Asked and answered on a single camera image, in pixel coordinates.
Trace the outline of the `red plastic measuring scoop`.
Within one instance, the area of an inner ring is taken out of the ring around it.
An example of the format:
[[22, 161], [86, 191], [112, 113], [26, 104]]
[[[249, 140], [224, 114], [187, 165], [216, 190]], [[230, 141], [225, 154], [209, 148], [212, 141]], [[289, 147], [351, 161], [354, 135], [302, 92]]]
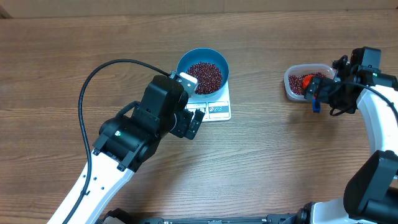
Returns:
[[312, 81], [314, 75], [306, 75], [302, 80], [302, 89], [306, 90], [309, 86], [310, 82]]

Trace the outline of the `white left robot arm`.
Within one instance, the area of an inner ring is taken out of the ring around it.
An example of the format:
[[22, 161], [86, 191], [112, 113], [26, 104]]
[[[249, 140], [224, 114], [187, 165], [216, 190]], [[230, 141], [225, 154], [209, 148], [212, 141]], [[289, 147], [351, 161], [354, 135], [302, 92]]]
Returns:
[[103, 123], [91, 162], [50, 223], [95, 223], [109, 201], [156, 152], [168, 133], [192, 140], [204, 112], [186, 109], [198, 80], [186, 73], [156, 75], [141, 102], [133, 101]]

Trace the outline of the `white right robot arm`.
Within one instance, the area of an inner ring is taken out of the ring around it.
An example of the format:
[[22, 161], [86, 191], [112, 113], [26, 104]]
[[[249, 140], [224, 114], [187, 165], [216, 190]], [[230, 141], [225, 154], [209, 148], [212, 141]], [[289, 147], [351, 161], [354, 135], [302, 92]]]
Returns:
[[334, 78], [307, 76], [303, 95], [318, 112], [330, 115], [360, 111], [369, 139], [370, 158], [347, 183], [341, 198], [311, 204], [299, 223], [397, 223], [397, 77], [379, 69], [381, 51], [354, 49], [335, 60]]

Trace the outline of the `white digital kitchen scale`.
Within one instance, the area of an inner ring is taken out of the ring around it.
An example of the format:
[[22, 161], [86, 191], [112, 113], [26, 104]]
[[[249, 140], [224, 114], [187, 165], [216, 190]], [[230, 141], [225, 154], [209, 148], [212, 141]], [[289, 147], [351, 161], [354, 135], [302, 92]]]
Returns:
[[231, 119], [231, 102], [228, 82], [214, 94], [194, 94], [185, 108], [191, 112], [196, 112], [196, 110], [204, 112], [203, 122], [229, 121]]

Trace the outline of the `red adzuki beans in bowl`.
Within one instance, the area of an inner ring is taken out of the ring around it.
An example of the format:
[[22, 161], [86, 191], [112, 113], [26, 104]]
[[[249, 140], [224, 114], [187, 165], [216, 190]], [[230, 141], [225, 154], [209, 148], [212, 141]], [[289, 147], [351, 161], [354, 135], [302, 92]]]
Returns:
[[195, 91], [198, 95], [207, 95], [218, 91], [223, 83], [221, 70], [213, 63], [199, 62], [193, 64], [187, 74], [198, 80]]

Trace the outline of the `blue bowl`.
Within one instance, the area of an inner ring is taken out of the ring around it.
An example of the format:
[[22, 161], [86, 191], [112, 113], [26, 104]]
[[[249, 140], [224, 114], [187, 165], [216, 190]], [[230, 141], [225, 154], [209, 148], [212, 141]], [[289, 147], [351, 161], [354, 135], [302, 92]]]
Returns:
[[190, 50], [189, 52], [184, 54], [183, 57], [178, 62], [177, 73], [180, 73], [180, 72], [187, 73], [187, 70], [193, 64], [196, 64], [199, 62], [208, 62], [208, 63], [215, 64], [221, 70], [221, 73], [223, 76], [223, 83], [222, 83], [221, 88], [224, 87], [225, 83], [228, 82], [228, 79], [229, 79], [229, 65], [228, 65], [228, 62], [225, 59], [225, 57], [213, 49], [197, 48], [197, 49]]

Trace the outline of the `red adzuki beans in container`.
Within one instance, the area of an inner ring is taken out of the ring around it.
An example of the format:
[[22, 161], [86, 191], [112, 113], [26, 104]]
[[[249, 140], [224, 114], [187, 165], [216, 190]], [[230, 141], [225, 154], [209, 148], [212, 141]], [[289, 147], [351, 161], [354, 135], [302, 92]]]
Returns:
[[[314, 75], [314, 77], [326, 78], [326, 75], [320, 72], [309, 73], [306, 75]], [[303, 95], [304, 90], [302, 89], [302, 80], [306, 75], [292, 75], [288, 77], [290, 89], [294, 94]]]

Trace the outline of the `clear plastic bean container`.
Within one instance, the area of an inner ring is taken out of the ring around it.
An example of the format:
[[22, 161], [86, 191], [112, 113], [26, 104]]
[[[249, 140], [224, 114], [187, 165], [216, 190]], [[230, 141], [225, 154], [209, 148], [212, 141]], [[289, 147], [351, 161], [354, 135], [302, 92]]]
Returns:
[[289, 77], [308, 75], [317, 72], [331, 79], [333, 79], [335, 76], [335, 71], [329, 65], [321, 63], [301, 64], [290, 67], [284, 75], [284, 85], [287, 98], [291, 101], [306, 101], [303, 95], [295, 94], [292, 91], [289, 83]]

